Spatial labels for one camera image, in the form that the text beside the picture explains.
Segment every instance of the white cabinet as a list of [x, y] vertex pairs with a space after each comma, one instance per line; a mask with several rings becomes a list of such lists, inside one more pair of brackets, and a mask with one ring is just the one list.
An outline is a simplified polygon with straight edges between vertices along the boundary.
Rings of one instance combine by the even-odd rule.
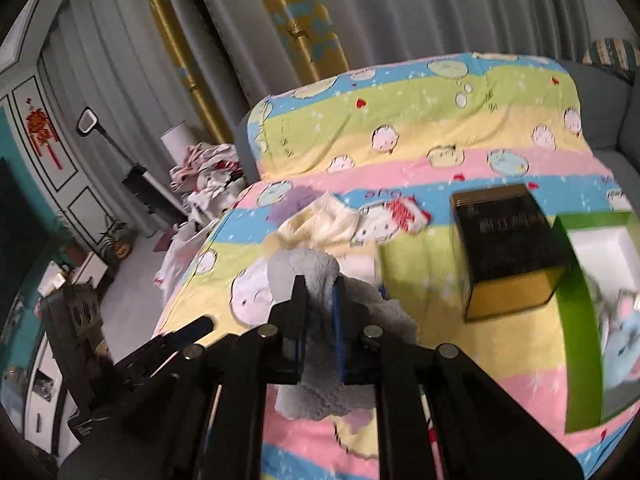
[[24, 437], [47, 453], [52, 452], [54, 421], [61, 389], [62, 373], [44, 335], [29, 380], [24, 410]]

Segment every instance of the striped pillow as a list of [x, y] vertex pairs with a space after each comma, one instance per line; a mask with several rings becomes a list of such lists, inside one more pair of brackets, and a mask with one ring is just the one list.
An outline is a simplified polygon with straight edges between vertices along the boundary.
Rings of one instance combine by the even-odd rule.
[[640, 50], [630, 41], [606, 38], [591, 43], [582, 58], [585, 65], [608, 65], [635, 72], [640, 65]]

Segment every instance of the pile of clothes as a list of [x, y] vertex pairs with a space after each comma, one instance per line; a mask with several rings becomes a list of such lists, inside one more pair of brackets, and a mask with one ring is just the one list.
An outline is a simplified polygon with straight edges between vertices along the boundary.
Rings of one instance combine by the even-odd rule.
[[201, 226], [219, 220], [246, 187], [238, 152], [232, 144], [200, 142], [187, 147], [181, 166], [173, 168], [171, 190], [183, 193], [190, 220]]

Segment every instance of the white foam insert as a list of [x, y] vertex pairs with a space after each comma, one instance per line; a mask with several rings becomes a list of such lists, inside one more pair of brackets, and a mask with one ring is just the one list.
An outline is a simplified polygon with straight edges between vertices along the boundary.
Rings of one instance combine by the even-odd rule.
[[616, 303], [621, 288], [640, 292], [640, 256], [624, 226], [569, 231], [569, 240], [606, 300]]

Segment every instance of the metal bolt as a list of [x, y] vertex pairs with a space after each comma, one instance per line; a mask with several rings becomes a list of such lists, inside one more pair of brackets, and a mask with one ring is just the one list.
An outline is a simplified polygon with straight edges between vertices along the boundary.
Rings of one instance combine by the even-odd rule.
[[204, 352], [204, 346], [202, 345], [189, 345], [185, 346], [182, 350], [182, 355], [185, 359], [197, 359]]
[[369, 339], [377, 339], [382, 335], [383, 330], [378, 325], [367, 325], [362, 333]]
[[278, 333], [278, 327], [271, 323], [266, 323], [258, 329], [260, 337], [273, 337]]
[[458, 347], [452, 345], [451, 343], [444, 343], [438, 347], [438, 352], [442, 357], [446, 357], [447, 359], [453, 359], [458, 355]]

